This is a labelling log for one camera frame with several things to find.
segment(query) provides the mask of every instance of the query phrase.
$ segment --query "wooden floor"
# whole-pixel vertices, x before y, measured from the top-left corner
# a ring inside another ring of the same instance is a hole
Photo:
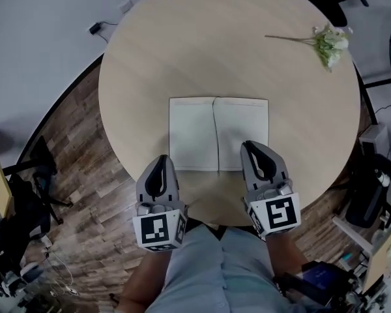
[[[53,242],[45,273],[33,286],[42,293],[59,293],[58,301],[87,305],[84,312],[113,312],[109,293],[119,294],[139,264],[144,251],[136,246],[132,217],[135,213],[135,182],[117,160],[103,129],[98,107],[98,74],[95,68],[63,100],[44,125],[44,136],[55,157],[58,174],[51,195],[72,201],[71,209],[54,207],[64,224],[52,223]],[[362,108],[361,128],[369,125]],[[351,240],[331,222],[343,191],[324,193],[302,212],[302,225],[293,235],[311,260],[336,263],[342,254],[356,251]],[[44,259],[44,245],[31,243],[28,261]],[[55,280],[71,283],[70,275],[54,255],[64,261],[80,296],[62,295]]]

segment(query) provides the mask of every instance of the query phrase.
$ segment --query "notebook page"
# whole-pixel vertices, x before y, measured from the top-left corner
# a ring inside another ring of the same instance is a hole
[[[268,100],[217,98],[214,116],[221,171],[242,170],[242,142],[253,140],[268,146]]]
[[[218,169],[214,97],[169,99],[169,156],[176,170]]]

